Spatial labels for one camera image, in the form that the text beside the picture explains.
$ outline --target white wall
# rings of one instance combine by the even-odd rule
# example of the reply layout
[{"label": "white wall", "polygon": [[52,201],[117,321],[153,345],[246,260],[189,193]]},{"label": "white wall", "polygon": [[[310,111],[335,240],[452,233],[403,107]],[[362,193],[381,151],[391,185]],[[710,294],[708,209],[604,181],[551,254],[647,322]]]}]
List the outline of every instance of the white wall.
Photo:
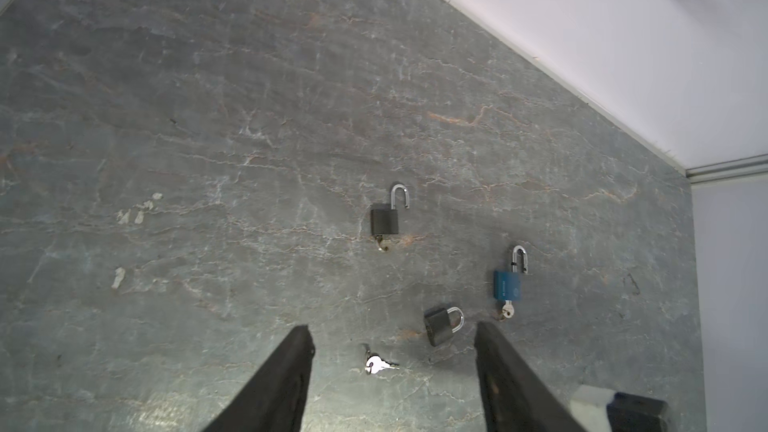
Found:
[{"label": "white wall", "polygon": [[451,0],[684,168],[768,153],[768,0]]},{"label": "white wall", "polygon": [[709,432],[765,430],[768,178],[693,195]]}]

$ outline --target silver key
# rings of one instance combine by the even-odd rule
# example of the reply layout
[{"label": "silver key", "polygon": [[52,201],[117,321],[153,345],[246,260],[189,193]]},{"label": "silver key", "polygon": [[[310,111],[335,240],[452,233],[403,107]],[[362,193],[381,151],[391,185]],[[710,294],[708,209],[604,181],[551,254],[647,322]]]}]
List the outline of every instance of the silver key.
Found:
[{"label": "silver key", "polygon": [[378,355],[372,355],[366,361],[366,372],[369,374],[378,374],[384,369],[399,369],[398,364],[388,364]]}]

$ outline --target black padlock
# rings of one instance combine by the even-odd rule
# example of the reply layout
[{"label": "black padlock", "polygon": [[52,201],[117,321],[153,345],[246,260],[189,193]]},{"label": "black padlock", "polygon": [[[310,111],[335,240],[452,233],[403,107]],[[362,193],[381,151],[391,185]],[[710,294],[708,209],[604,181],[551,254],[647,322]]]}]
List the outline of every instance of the black padlock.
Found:
[{"label": "black padlock", "polygon": [[[458,325],[451,326],[451,312],[458,312],[460,317]],[[464,312],[458,307],[441,308],[424,316],[424,325],[427,327],[427,337],[433,347],[437,347],[447,341],[464,326]]]},{"label": "black padlock", "polygon": [[397,235],[400,233],[400,227],[397,222],[397,208],[395,205],[395,192],[401,188],[406,194],[406,208],[411,206],[411,197],[408,194],[408,188],[403,184],[395,184],[389,191],[389,209],[371,210],[371,235],[376,237],[376,244],[379,250],[386,252],[388,248],[381,246],[384,235]]}]

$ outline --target padlock body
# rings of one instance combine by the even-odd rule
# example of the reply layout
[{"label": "padlock body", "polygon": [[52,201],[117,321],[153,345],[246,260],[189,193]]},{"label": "padlock body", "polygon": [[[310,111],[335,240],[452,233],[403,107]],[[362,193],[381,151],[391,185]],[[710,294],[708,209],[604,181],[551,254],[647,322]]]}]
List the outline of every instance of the padlock body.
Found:
[{"label": "padlock body", "polygon": [[427,327],[427,337],[433,347],[437,347],[443,342],[453,337],[453,327],[448,311],[441,308],[424,316],[424,325]]},{"label": "padlock body", "polygon": [[493,297],[503,302],[520,300],[520,275],[513,272],[494,271]]},{"label": "padlock body", "polygon": [[395,235],[398,233],[396,209],[371,210],[371,235]]}]

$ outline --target blue padlock body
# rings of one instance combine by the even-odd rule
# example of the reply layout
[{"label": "blue padlock body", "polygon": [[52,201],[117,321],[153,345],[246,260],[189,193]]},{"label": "blue padlock body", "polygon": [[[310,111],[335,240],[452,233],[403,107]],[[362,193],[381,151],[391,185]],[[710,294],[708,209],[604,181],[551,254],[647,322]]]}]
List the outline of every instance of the blue padlock body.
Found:
[{"label": "blue padlock body", "polygon": [[499,301],[520,300],[520,277],[513,272],[494,271],[493,297]]}]

